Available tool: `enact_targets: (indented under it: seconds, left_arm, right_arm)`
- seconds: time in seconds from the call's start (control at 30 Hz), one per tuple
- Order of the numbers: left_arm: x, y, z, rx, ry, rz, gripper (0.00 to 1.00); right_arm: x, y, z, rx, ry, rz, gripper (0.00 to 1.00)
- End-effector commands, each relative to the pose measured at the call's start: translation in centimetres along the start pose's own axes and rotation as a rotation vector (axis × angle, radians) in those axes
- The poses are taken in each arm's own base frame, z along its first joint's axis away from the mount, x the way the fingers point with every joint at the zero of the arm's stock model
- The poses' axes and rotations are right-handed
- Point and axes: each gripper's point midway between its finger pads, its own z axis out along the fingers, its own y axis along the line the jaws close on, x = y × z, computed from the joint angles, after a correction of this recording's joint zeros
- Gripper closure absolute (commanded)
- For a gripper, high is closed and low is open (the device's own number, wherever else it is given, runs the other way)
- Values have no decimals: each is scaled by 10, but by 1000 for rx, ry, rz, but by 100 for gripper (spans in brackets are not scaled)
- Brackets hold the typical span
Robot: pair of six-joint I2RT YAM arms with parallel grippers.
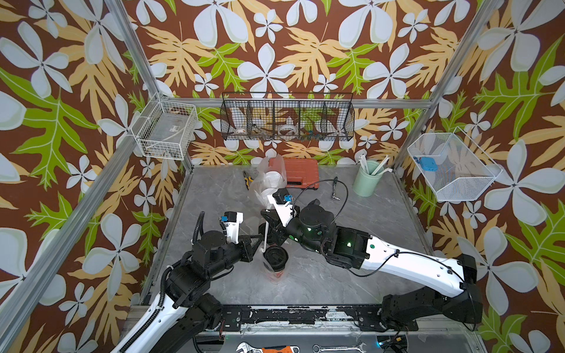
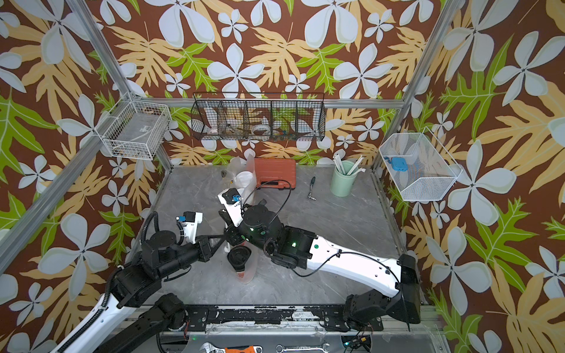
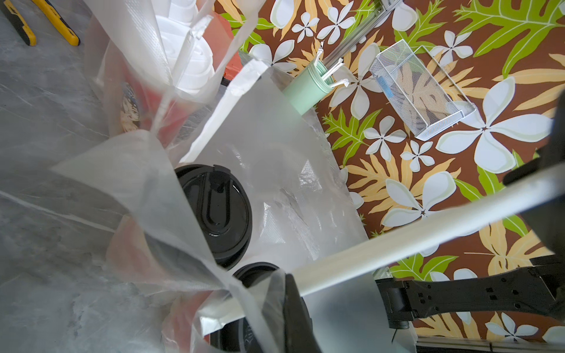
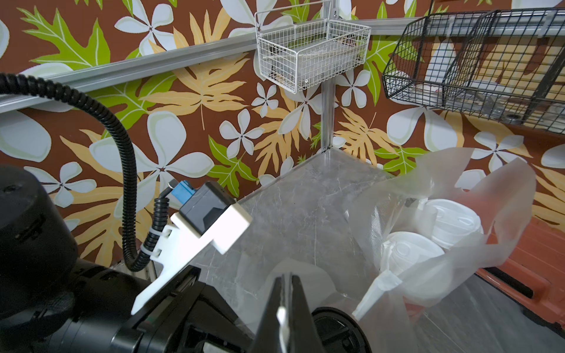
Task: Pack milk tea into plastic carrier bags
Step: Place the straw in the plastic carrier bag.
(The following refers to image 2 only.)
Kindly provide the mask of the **white lid red cup front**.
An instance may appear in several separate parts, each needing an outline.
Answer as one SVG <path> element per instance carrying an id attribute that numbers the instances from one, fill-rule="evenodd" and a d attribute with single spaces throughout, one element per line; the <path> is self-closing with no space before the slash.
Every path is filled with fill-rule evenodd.
<path id="1" fill-rule="evenodd" d="M 237 189 L 247 188 L 252 184 L 254 174 L 250 171 L 242 171 L 235 175 L 233 183 Z"/>

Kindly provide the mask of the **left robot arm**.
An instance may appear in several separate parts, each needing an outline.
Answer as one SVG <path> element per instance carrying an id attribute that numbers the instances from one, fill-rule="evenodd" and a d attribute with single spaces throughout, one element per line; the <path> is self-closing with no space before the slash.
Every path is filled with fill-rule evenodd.
<path id="1" fill-rule="evenodd" d="M 180 244 L 177 235 L 168 230 L 142 239 L 141 251 L 131 263 L 112 273 L 95 308 L 54 351 L 131 352 L 167 328 L 181 328 L 185 323 L 185 305 L 176 295 L 166 294 L 137 322 L 118 335 L 113 334 L 161 289 L 164 281 L 181 277 L 196 262 L 209 261 L 225 240 L 223 235 L 202 235 L 193 243 Z"/>

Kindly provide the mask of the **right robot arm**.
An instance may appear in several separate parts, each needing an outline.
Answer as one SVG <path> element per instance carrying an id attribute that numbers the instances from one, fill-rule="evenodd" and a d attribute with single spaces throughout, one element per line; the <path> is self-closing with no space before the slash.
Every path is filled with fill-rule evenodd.
<path id="1" fill-rule="evenodd" d="M 272 263 L 297 272 L 301 278 L 329 272 L 370 288 L 349 295 L 343 319 L 350 327 L 369 326 L 389 316 L 408 326 L 421 322 L 421 296 L 416 259 L 376 257 L 328 241 L 321 235 L 284 225 L 262 204 L 226 204 L 219 210 L 232 246 L 244 241 L 259 248 Z"/>

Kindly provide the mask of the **clear plastic carrier bag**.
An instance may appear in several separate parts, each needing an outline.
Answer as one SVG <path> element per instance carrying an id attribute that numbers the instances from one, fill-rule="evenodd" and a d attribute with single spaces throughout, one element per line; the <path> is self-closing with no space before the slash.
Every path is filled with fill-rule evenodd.
<path id="1" fill-rule="evenodd" d="M 242 172 L 242 171 L 250 171 L 254 174 L 254 179 L 252 181 L 252 184 L 250 186 L 248 186 L 247 188 L 240 188 L 237 189 L 238 192 L 241 194 L 241 190 L 242 189 L 254 189 L 257 186 L 257 175 L 255 172 L 255 159 L 253 157 L 250 157 L 248 160 L 244 160 L 240 157 L 234 157 L 230 163 L 227 165 L 226 169 L 227 171 L 232 173 L 232 182 L 225 182 L 223 181 L 223 189 L 226 188 L 236 188 L 233 180 L 235 175 L 237 175 L 238 173 Z"/>

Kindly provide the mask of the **black lid red cup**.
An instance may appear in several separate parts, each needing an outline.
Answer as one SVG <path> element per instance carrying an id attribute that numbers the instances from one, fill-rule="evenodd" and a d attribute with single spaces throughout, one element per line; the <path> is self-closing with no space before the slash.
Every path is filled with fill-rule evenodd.
<path id="1" fill-rule="evenodd" d="M 246 240 L 246 238 L 238 232 L 237 229 L 226 229 L 225 230 L 226 242 L 228 242 L 231 247 L 236 247 Z"/>
<path id="2" fill-rule="evenodd" d="M 233 247 L 227 254 L 227 260 L 241 282 L 247 282 L 246 265 L 251 256 L 252 250 L 246 246 Z"/>

